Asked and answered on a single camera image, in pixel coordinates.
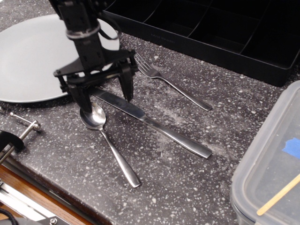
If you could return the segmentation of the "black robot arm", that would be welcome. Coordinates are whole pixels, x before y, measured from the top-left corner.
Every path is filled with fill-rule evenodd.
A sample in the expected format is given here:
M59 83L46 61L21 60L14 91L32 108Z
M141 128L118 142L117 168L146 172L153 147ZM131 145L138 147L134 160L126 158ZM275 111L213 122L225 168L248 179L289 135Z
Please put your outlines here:
M103 10L104 0L52 0L51 6L66 26L66 36L74 42L79 55L72 63L56 70L54 76L60 88L72 96L85 113L92 112L88 87L102 81L119 78L123 95L127 101L134 96L133 75L138 70L134 59L135 50L107 50L100 37L111 40L104 33L99 20L120 30L116 22Z

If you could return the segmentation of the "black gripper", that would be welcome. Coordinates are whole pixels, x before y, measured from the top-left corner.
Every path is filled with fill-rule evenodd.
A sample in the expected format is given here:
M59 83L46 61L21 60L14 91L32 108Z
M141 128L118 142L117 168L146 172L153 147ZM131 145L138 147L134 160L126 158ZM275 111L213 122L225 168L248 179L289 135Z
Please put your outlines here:
M59 79L62 91L69 92L80 109L91 113L92 106L86 87L118 77L124 98L130 102L133 98L132 76L137 71L135 50L105 49L99 35L69 39L75 44L78 58L53 73Z

